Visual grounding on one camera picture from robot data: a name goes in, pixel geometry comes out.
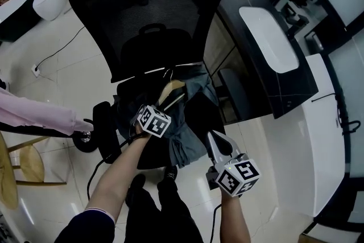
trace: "white sink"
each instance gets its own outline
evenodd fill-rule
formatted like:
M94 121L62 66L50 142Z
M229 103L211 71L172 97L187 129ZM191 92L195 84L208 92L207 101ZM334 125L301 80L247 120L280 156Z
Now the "white sink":
M298 68L299 61L289 40L269 11L260 7L241 7L239 13L275 72L286 73Z

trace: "white tile floor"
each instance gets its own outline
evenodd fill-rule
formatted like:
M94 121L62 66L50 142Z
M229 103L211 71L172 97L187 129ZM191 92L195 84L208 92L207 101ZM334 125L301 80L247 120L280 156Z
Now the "white tile floor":
M64 105L77 111L80 118L92 118L93 107L102 101L113 100L116 85L110 83L111 74L100 49L86 29L63 51L40 66L44 77L37 79L30 68L43 58L56 52L72 39L82 27L73 10L53 22L40 22L13 44L0 46L0 73L10 82L11 92L37 101ZM242 151L255 159L262 178L255 187L241 198L242 210L254 243L296 243L299 234L310 224L312 218L290 213L281 208L271 218L278 206L267 141L260 119L229 125L227 135L232 137ZM33 137L3 133L8 146L27 141ZM80 213L87 204L86 185L101 156L82 153L70 139L51 138L35 145L41 153L46 169L46 181L67 181L61 187L19 186L19 207L16 211L1 211L23 236L32 242L53 242L71 218ZM18 163L18 153L12 154ZM214 208L221 202L219 190L210 191L205 173L211 162L207 156L179 171L177 185L179 194L191 210L205 242L209 242ZM102 165L91 185L107 169ZM146 172L145 188L155 199L156 182L162 176L160 170ZM123 242L127 207L117 221L114 242ZM217 212L214 242L219 242L220 212Z

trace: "wall outlet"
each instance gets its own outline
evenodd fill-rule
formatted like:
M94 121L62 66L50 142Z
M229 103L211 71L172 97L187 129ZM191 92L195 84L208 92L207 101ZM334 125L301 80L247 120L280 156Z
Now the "wall outlet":
M38 76L40 75L40 70L39 70L39 68L37 68L35 70L35 68L36 68L36 65L33 65L32 68L31 68L31 70L32 70L33 74L35 75L35 77L38 78Z

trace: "wooden stool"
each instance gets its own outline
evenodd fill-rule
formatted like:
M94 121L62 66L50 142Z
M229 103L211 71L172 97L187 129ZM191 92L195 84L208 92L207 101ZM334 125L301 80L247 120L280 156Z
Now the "wooden stool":
M48 137L40 137L7 148L0 132L0 201L10 208L18 207L19 186L64 186L66 182L44 182L44 164L37 149L33 146ZM20 149L20 165L12 166L9 153ZM13 169L21 169L28 181L15 180Z

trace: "chair wheel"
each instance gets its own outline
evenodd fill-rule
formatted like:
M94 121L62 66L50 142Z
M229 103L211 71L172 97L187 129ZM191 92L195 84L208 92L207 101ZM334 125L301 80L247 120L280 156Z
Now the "chair wheel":
M92 120L87 118L84 119L85 122L92 123ZM95 139L93 138L93 132L90 132L90 136L87 139L81 138L72 138L75 147L79 149L81 152L90 153L97 149L97 144L95 143Z

